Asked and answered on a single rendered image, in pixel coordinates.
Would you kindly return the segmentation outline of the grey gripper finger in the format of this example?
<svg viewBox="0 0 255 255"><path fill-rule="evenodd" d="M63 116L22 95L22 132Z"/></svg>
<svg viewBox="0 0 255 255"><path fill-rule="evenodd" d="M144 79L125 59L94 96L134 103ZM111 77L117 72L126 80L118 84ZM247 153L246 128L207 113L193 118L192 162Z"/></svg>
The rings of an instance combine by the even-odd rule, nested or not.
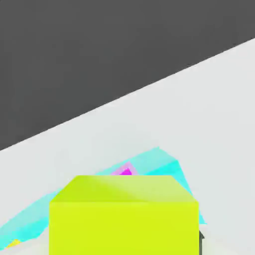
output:
<svg viewBox="0 0 255 255"><path fill-rule="evenodd" d="M204 235L199 231L199 255L202 255L202 242L204 240Z"/></svg>

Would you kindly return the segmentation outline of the small lime yellow cube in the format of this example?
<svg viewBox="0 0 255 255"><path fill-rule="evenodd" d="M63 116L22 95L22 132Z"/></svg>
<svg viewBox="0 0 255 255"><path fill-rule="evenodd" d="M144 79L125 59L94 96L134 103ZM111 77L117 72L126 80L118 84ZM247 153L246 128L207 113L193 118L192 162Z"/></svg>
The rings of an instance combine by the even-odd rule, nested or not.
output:
<svg viewBox="0 0 255 255"><path fill-rule="evenodd" d="M49 204L49 255L199 255L199 204L172 176L77 176Z"/></svg>

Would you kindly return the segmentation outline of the small magenta cube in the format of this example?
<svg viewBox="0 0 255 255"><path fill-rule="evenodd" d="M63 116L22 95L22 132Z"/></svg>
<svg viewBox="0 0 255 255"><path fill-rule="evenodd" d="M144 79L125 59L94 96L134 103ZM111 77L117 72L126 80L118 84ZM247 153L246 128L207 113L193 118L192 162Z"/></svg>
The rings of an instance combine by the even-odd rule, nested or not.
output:
<svg viewBox="0 0 255 255"><path fill-rule="evenodd" d="M138 175L138 172L130 162L126 162L112 172L111 175Z"/></svg>

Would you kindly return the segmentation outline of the large cyan box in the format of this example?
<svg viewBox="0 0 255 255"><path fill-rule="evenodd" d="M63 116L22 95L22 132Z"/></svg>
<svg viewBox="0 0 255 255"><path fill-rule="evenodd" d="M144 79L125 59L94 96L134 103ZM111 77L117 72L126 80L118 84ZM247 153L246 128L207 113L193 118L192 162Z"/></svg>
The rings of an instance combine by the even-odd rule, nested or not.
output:
<svg viewBox="0 0 255 255"><path fill-rule="evenodd" d="M130 162L138 175L171 175L189 193L191 189L177 159L159 147L140 153L115 164L96 175L111 175L117 168ZM49 202L60 192L58 189L36 200L0 227L0 251L14 239L26 242L39 237L49 224Z"/></svg>

